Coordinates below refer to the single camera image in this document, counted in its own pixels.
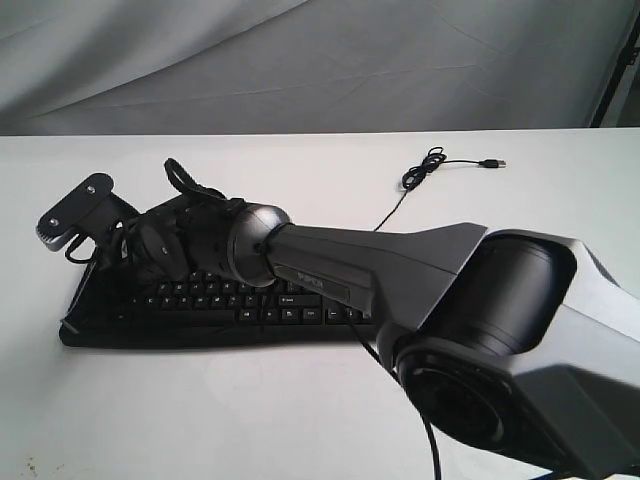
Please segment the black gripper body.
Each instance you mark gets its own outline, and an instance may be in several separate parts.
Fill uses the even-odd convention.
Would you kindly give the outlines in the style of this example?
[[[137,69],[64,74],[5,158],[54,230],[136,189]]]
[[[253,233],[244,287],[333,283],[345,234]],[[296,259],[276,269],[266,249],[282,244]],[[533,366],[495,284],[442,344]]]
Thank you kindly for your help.
[[[228,244],[239,213],[238,198],[176,196],[124,221],[97,250],[96,268],[131,285],[196,271],[232,278]]]

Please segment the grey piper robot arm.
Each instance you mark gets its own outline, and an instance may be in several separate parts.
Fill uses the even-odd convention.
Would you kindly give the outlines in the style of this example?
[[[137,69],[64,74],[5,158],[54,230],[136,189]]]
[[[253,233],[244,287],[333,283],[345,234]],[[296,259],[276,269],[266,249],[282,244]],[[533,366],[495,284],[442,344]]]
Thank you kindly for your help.
[[[374,341],[423,421],[557,477],[639,472],[639,302],[579,241],[462,223],[304,227],[184,194],[147,212],[81,191],[40,223],[96,247],[60,337],[162,349]]]

